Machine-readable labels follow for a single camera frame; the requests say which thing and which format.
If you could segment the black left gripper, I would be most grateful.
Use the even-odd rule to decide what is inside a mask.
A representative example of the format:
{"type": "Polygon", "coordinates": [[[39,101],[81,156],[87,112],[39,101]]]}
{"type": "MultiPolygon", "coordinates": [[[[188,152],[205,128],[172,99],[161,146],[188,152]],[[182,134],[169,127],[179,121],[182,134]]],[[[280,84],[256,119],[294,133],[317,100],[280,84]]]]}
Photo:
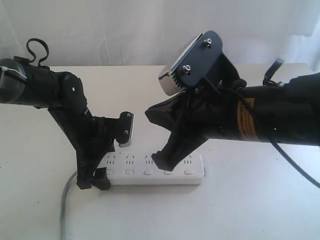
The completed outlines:
{"type": "Polygon", "coordinates": [[[93,185],[99,190],[109,190],[107,168],[97,168],[94,174],[91,171],[114,148],[120,119],[93,116],[88,107],[51,107],[49,113],[75,149],[79,189],[91,189],[93,185]]]}

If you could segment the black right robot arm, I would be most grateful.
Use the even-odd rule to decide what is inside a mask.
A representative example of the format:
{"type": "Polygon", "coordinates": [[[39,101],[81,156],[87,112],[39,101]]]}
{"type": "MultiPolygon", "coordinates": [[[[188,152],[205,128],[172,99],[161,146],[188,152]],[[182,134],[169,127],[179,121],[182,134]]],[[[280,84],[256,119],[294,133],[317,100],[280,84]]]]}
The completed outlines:
{"type": "Polygon", "coordinates": [[[317,146],[320,143],[320,75],[279,84],[270,67],[259,86],[247,86],[225,56],[193,89],[149,107],[147,119],[170,132],[156,166],[172,171],[207,140],[317,146]]]}

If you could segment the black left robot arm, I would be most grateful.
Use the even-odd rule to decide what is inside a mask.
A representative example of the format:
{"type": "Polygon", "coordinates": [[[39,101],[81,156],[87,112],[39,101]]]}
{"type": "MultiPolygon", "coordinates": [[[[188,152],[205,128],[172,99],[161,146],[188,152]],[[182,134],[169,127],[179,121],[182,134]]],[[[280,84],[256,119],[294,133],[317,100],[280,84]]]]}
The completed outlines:
{"type": "Polygon", "coordinates": [[[0,61],[0,102],[47,109],[75,149],[77,186],[110,189],[107,170],[98,165],[115,150],[112,128],[117,120],[91,114],[79,77],[4,58],[0,61]]]}

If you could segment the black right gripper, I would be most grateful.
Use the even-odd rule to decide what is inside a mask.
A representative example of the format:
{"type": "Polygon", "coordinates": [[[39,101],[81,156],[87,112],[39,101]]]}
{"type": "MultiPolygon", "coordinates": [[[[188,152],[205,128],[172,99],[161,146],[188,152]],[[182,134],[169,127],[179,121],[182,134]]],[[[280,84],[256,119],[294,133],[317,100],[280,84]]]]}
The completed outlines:
{"type": "Polygon", "coordinates": [[[238,101],[223,88],[245,87],[236,67],[221,54],[206,77],[193,90],[150,106],[145,115],[157,126],[170,131],[162,150],[151,155],[160,170],[174,168],[209,139],[240,140],[237,123],[238,101]]]}

